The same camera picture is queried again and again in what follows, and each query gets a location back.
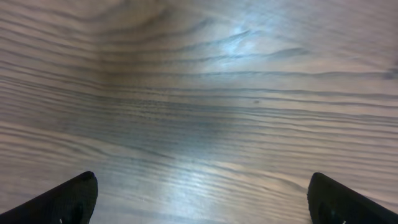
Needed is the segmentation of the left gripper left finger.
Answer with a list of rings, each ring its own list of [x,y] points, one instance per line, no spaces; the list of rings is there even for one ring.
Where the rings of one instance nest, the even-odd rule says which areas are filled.
[[[86,171],[1,214],[1,224],[89,224],[98,181]]]

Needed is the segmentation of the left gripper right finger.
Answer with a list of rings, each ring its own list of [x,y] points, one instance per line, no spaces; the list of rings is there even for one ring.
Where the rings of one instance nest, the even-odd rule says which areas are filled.
[[[316,172],[307,193],[313,224],[397,224],[397,214]]]

